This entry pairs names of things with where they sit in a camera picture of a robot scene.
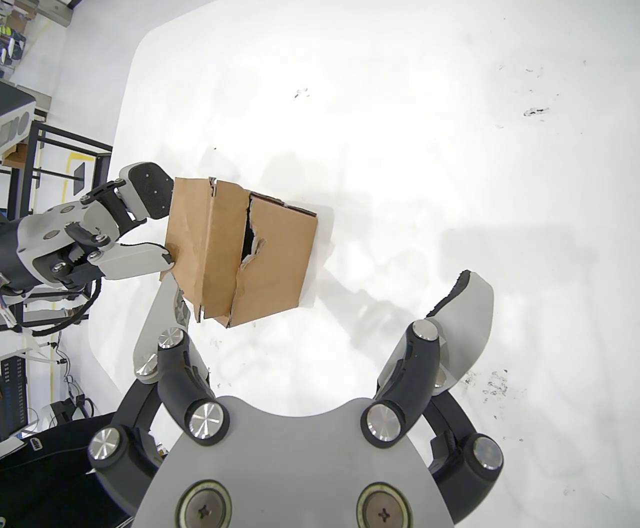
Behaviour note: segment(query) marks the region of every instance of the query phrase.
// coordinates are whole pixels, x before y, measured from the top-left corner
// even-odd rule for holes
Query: speaker
[[[34,96],[0,83],[0,154],[29,135],[35,109]]]

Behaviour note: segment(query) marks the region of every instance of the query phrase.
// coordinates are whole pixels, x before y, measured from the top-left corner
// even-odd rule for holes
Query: white tabletop
[[[301,308],[230,330],[192,321],[216,393],[286,415],[371,396],[406,325],[469,268],[495,289],[494,327],[453,392],[506,467],[465,525],[631,526],[637,14],[218,0],[149,33],[111,178],[155,161],[319,215]],[[165,229],[149,221],[125,241],[163,243]],[[92,350],[123,393],[158,284],[107,283],[92,308]],[[163,415],[154,433],[171,445],[177,427]]]

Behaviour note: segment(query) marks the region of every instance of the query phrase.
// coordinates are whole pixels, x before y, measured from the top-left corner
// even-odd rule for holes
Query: torn cardboard
[[[175,180],[166,247],[184,297],[230,328],[296,308],[317,218],[220,180]]]

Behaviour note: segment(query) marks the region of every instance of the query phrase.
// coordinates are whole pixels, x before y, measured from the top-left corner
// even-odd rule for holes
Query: black cloth
[[[113,414],[30,436],[0,460],[0,517],[6,528],[115,528],[128,519],[103,490],[87,447]]]

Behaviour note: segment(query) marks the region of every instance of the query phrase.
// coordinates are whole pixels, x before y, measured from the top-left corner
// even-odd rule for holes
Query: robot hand
[[[158,296],[134,353],[138,379],[89,447],[134,526],[451,528],[496,482],[500,447],[446,390],[490,332],[493,291],[475,273],[408,325],[373,399],[309,417],[216,397],[170,273]],[[183,430],[164,461],[148,433],[161,403]],[[421,415],[436,433],[429,467],[407,437]]]
[[[171,269],[162,246],[117,241],[147,221],[169,215],[173,180],[155,163],[136,163],[120,178],[78,202],[0,223],[0,294],[7,305],[38,285],[80,291],[99,278],[115,280]]]

